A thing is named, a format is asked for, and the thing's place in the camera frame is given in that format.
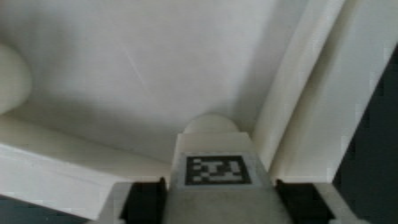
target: qr code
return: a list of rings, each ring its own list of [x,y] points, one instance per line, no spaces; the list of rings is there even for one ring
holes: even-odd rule
[[[186,185],[251,184],[242,156],[189,156]]]

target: white ceiling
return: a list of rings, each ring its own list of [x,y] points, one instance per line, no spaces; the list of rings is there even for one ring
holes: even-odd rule
[[[251,131],[306,2],[0,0],[35,75],[15,116],[162,160],[203,113]]]

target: white trim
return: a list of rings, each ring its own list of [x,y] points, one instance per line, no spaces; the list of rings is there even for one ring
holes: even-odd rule
[[[308,2],[255,130],[255,148],[267,170],[344,3],[345,0]]]

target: white molding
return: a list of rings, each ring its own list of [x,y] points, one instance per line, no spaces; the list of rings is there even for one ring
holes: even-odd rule
[[[255,130],[255,148],[267,170],[344,3],[345,0],[308,2]]]
[[[273,162],[285,182],[333,182],[398,41],[397,0],[349,0]]]
[[[115,184],[170,173],[170,164],[0,116],[3,195],[97,219]]]

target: round white object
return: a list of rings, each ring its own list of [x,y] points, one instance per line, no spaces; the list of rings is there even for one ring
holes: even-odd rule
[[[0,114],[22,105],[31,90],[33,77],[27,63],[17,51],[0,44]]]

